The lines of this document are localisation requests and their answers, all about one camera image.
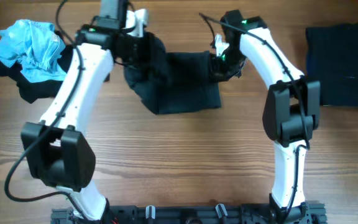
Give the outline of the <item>folded dark navy garment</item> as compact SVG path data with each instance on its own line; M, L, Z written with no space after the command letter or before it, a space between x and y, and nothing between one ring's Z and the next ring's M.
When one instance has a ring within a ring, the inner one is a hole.
M305 30L307 75L321 84L324 106L358 107L358 23Z

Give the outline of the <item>black garment with logo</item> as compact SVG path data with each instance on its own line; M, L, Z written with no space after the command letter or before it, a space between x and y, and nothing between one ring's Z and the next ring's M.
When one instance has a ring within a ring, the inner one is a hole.
M57 60L57 63L64 72L67 72L73 56L73 47L66 45L61 55L62 57ZM63 81L45 80L44 82L31 83L21 73L21 70L22 65L17 62L12 67L7 67L0 61L0 77L9 77L14 80L21 98L26 102L31 104L40 98L56 97Z

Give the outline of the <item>light blue crumpled garment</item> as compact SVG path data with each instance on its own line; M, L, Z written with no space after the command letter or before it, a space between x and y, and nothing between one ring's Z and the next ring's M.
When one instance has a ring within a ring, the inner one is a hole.
M58 64L66 45L49 22L19 19L0 30L0 61L11 68L22 66L21 74L31 83L63 81L66 72Z

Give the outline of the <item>dark green t-shirt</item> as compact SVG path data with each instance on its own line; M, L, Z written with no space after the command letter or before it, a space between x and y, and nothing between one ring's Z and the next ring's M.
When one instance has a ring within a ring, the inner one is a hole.
M167 52L153 33L145 38L148 62L124 68L124 78L149 111L178 114L221 107L218 83L210 77L210 52Z

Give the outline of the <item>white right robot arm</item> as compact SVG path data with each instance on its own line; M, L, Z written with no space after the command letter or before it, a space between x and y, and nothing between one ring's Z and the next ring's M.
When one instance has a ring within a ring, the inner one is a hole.
M268 89L262 123L275 157L272 216L281 222L299 219L305 204L305 157L319 125L320 83L309 80L286 58L261 17L244 18L239 10L231 10L218 24L228 44L216 42L221 58L249 60Z

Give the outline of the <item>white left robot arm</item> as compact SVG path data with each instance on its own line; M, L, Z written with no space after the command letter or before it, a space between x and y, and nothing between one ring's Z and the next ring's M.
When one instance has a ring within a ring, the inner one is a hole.
M116 58L134 63L149 23L146 9L127 1L103 1L92 23L77 31L67 75L38 123L21 132L32 177L70 202L56 210L53 223L114 223L109 202L100 194L93 173L96 157L85 135L91 111Z

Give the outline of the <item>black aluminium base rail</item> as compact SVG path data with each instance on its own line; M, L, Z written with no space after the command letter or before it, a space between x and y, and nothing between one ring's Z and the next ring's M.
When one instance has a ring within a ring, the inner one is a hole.
M280 217L267 204L242 204L214 207L147 207L111 206L108 223L279 223ZM286 223L327 223L325 206L321 203L304 203L293 207Z

